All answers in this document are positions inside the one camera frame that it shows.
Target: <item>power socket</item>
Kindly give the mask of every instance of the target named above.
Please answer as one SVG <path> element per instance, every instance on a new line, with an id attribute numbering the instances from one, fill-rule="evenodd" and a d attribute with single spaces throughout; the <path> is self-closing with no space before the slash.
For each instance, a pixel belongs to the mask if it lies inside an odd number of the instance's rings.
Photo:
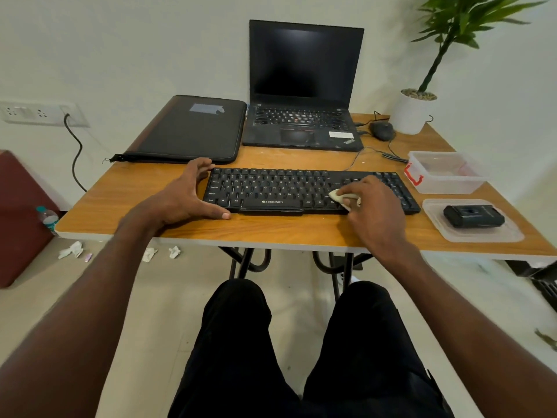
<path id="1" fill-rule="evenodd" d="M 0 115 L 7 123 L 64 126 L 64 116 L 70 114 L 68 125 L 88 127 L 77 104 L 72 102 L 0 101 Z"/>

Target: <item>white pot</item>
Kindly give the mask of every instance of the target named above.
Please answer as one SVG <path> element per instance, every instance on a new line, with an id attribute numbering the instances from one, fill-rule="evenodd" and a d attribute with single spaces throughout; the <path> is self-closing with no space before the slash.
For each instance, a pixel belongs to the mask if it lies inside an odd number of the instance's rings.
<path id="1" fill-rule="evenodd" d="M 429 115 L 433 108 L 434 101 L 417 100 L 398 94 L 397 104 L 394 107 L 389 122 L 394 130 L 407 135 L 415 135 L 421 132 L 426 121 L 430 120 Z"/>

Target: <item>laptop keyboard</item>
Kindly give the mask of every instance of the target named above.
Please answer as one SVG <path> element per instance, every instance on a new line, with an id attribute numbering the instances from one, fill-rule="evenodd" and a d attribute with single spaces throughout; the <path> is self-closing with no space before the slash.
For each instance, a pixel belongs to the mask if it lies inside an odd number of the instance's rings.
<path id="1" fill-rule="evenodd" d="M 399 175 L 391 172 L 214 168 L 203 200 L 247 214 L 346 214 L 329 192 L 368 175 L 394 192 L 405 214 L 420 212 Z"/>
<path id="2" fill-rule="evenodd" d="M 258 106 L 255 111 L 256 125 L 293 125 L 327 127 L 348 130 L 342 111 L 322 111 L 305 109 L 281 109 Z"/>

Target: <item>laptop screen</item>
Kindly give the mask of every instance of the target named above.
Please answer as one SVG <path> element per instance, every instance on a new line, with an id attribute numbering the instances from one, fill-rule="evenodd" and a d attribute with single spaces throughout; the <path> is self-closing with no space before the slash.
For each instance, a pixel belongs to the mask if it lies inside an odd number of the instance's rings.
<path id="1" fill-rule="evenodd" d="M 319 98 L 348 108 L 364 29 L 249 21 L 250 94 Z"/>

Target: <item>plastic container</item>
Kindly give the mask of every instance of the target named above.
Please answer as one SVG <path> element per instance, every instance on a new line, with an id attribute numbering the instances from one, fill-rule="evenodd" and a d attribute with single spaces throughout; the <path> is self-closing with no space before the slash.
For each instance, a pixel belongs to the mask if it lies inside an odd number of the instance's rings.
<path id="1" fill-rule="evenodd" d="M 466 154 L 410 151 L 404 175 L 420 193 L 469 194 L 487 181 Z"/>
<path id="2" fill-rule="evenodd" d="M 43 206 L 37 207 L 37 211 L 38 211 L 38 219 L 41 221 L 41 223 L 43 223 L 46 227 L 48 227 L 48 229 L 53 235 L 57 236 L 58 234 L 55 232 L 54 226 L 58 223 L 59 220 L 58 214 L 56 214 L 52 210 L 47 210 Z"/>
<path id="3" fill-rule="evenodd" d="M 505 217 L 501 227 L 454 228 L 443 214 L 447 205 L 492 205 L 484 199 L 425 199 L 422 208 L 433 225 L 449 242 L 520 242 L 524 239 L 519 227 L 507 217 L 505 212 L 493 206 Z"/>

